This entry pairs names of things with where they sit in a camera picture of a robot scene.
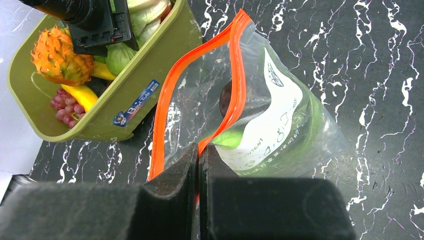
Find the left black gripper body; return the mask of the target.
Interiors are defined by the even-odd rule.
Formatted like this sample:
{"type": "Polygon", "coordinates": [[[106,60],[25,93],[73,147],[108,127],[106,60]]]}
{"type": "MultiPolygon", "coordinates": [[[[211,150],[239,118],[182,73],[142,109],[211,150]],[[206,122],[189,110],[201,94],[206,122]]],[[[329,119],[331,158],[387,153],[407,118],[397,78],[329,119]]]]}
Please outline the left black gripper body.
{"type": "Polygon", "coordinates": [[[23,4],[84,31],[110,27],[110,5],[106,0],[22,0],[23,4]]]}

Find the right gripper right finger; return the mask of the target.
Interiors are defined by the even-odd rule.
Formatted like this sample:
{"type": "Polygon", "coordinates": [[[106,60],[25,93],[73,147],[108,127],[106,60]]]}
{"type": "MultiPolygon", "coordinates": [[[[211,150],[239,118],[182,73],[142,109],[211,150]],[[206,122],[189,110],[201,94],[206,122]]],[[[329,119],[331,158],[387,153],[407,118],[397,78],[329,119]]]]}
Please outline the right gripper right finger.
{"type": "Polygon", "coordinates": [[[336,186],[319,178],[240,177],[214,146],[199,157],[202,240],[354,240],[336,186]]]}

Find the small green cabbage toy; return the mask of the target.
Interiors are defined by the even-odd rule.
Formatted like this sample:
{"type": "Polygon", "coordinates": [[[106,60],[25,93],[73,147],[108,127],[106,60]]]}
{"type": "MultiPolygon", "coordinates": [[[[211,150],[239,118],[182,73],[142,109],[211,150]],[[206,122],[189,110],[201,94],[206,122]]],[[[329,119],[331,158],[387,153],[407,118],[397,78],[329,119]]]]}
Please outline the small green cabbage toy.
{"type": "Polygon", "coordinates": [[[210,144],[224,150],[234,150],[240,145],[243,135],[243,127],[228,128],[217,135],[210,144]]]}

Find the clear zip top bag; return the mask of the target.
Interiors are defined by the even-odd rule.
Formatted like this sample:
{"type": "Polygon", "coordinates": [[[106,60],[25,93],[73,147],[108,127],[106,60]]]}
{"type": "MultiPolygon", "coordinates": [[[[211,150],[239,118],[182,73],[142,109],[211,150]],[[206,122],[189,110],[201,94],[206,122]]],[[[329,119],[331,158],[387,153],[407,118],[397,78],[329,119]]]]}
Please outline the clear zip top bag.
{"type": "Polygon", "coordinates": [[[298,177],[347,146],[334,118],[244,10],[169,71],[155,112],[148,179],[191,144],[200,154],[215,148],[237,175],[250,177],[298,177]]]}

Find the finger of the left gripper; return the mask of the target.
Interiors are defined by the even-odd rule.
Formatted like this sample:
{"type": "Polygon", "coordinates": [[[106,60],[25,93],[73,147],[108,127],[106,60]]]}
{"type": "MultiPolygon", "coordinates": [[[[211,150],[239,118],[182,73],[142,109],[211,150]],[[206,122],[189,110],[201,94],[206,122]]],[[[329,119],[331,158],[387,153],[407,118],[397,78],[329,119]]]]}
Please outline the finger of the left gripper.
{"type": "Polygon", "coordinates": [[[107,46],[123,43],[138,51],[125,0],[78,0],[76,15],[67,22],[76,54],[107,56],[107,46]]]}

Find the round green cabbage toy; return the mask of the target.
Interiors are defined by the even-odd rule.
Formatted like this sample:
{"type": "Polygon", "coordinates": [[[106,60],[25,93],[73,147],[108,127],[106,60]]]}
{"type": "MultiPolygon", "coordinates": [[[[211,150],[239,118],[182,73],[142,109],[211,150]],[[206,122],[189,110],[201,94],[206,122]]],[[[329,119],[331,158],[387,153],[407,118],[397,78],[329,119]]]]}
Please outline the round green cabbage toy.
{"type": "Polygon", "coordinates": [[[133,50],[122,42],[107,46],[105,64],[109,72],[118,76],[133,59],[136,53],[136,50],[133,50]]]}

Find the dark purple plum toy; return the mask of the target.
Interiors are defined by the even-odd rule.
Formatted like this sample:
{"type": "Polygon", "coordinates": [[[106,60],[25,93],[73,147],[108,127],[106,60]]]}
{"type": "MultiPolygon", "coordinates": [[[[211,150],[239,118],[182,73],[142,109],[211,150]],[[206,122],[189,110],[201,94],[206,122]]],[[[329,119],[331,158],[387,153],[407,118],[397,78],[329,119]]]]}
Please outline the dark purple plum toy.
{"type": "Polygon", "coordinates": [[[221,116],[224,118],[229,109],[230,101],[232,97],[232,81],[229,81],[221,90],[219,96],[219,111],[221,116]]]}

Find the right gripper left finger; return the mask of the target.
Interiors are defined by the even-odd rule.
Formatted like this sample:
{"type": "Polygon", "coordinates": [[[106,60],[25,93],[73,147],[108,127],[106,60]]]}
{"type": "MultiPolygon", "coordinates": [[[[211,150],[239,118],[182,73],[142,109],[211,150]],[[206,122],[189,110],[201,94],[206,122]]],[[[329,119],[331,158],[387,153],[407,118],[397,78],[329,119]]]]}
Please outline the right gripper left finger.
{"type": "Polygon", "coordinates": [[[33,183],[0,212],[3,240],[189,240],[198,146],[144,184],[33,183]]]}

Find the green lettuce leaf toy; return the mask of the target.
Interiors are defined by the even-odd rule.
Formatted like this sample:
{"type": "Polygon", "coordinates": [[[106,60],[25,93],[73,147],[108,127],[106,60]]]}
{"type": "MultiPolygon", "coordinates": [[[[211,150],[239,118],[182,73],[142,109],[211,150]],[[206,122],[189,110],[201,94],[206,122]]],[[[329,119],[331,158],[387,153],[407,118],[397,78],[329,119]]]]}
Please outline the green lettuce leaf toy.
{"type": "Polygon", "coordinates": [[[257,63],[246,72],[245,112],[234,125],[244,128],[240,145],[219,154],[240,176],[300,176],[327,153],[332,119],[270,47],[257,63]]]}

